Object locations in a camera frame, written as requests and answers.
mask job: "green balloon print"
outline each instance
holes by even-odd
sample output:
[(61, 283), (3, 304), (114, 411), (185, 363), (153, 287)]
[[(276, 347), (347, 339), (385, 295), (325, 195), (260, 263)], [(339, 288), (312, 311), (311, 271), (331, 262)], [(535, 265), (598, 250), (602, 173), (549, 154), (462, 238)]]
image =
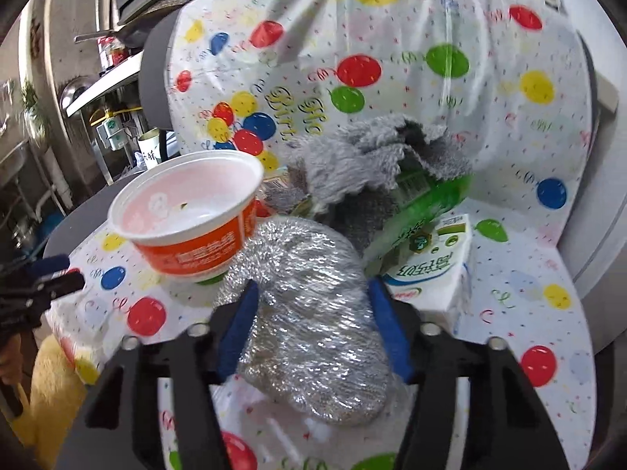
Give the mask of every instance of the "green balloon print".
[(396, 453), (388, 452), (386, 454), (378, 454), (360, 461), (352, 470), (392, 470), (394, 468), (394, 460)]
[(179, 452), (177, 450), (170, 451), (170, 465), (174, 470), (181, 470), (181, 457), (179, 456)]
[(503, 228), (503, 225), (499, 221), (495, 221), (494, 219), (479, 221), (475, 228), (481, 235), (495, 242), (507, 242), (509, 240), (506, 229)]
[(342, 112), (360, 112), (364, 109), (364, 96), (357, 88), (338, 86), (331, 92), (331, 102)]
[(443, 78), (460, 78), (468, 72), (468, 58), (452, 44), (433, 46), (424, 57), (433, 72)]

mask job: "table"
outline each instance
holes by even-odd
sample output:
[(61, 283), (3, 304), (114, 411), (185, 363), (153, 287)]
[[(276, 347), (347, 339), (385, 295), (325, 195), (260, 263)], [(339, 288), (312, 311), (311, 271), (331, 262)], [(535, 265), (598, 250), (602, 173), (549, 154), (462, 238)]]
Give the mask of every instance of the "table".
[[(112, 197), (103, 194), (100, 200)], [(104, 204), (97, 205), (98, 210), (90, 208), (91, 213), (106, 213)], [(582, 468), (594, 427), (594, 365), (581, 303), (559, 253), (553, 247), (538, 246), (527, 234), (523, 218), (509, 213), (506, 221), (487, 229), (482, 221), (502, 221), (502, 211), (466, 200), (451, 214), (462, 212), (470, 214), (475, 226), (476, 264), (471, 306), (456, 334), (476, 342), (492, 335), (507, 340), (536, 385), (571, 468)], [(97, 379), (125, 334), (154, 343), (206, 319), (219, 287), (159, 277), (128, 242), (107, 230), (106, 223), (76, 248), (71, 262), (83, 271), (87, 286), (55, 303), (48, 321), (87, 383)], [(255, 457), (260, 469), (300, 468), (309, 458), (310, 465), (324, 462), (328, 469), (367, 470), (355, 463), (389, 459), (402, 438), (412, 391), (398, 384), (393, 390), (379, 418), (351, 429), (306, 419), (274, 403), (238, 376), (214, 387), (213, 397), (226, 437), (245, 447), (243, 454)], [(452, 469), (463, 453), (467, 397), (467, 386), (462, 384), (449, 460)], [(169, 468), (175, 469), (178, 456), (169, 380), (159, 383), (159, 411), (164, 457)], [(352, 454), (342, 456), (339, 448), (347, 446), (352, 447)]]
[(108, 185), (80, 205), (50, 234), (44, 258), (56, 254), (70, 254), (90, 233), (107, 220), (109, 206), (128, 183), (137, 175), (129, 175)]

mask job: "silver scrub pad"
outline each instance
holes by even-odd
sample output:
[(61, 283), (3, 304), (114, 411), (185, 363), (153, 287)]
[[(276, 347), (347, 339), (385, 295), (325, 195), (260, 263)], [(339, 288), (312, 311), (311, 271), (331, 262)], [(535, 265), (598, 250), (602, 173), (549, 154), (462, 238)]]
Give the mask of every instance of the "silver scrub pad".
[(236, 301), (249, 279), (259, 308), (237, 372), (322, 421), (375, 418), (391, 372), (350, 242), (313, 221), (274, 217), (234, 256), (216, 306)]

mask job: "stainless steel sink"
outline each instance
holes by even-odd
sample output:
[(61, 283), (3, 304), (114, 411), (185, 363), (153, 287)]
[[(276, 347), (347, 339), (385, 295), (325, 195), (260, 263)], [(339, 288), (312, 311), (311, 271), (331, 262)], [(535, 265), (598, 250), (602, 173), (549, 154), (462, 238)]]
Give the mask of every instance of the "stainless steel sink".
[(15, 178), (26, 163), (28, 140), (24, 139), (0, 159), (0, 188)]

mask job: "gray cloth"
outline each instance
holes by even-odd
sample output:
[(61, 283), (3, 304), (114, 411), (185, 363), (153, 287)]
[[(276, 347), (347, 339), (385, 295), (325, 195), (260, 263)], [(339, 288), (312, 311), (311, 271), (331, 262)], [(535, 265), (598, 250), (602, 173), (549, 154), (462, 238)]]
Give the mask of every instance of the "gray cloth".
[(288, 165), (305, 179), (306, 185), (297, 186), (312, 196), (314, 214), (365, 188), (390, 192), (397, 187), (403, 159), (419, 163), (440, 180), (471, 169), (445, 127), (423, 126), (403, 114), (299, 137), (289, 146)]
[(379, 116), (289, 143), (291, 188), (268, 191), (266, 202), (292, 213), (309, 196), (308, 214), (346, 236), (359, 254), (400, 211), (391, 191), (405, 165), (439, 180), (470, 172), (448, 129), (403, 114)]

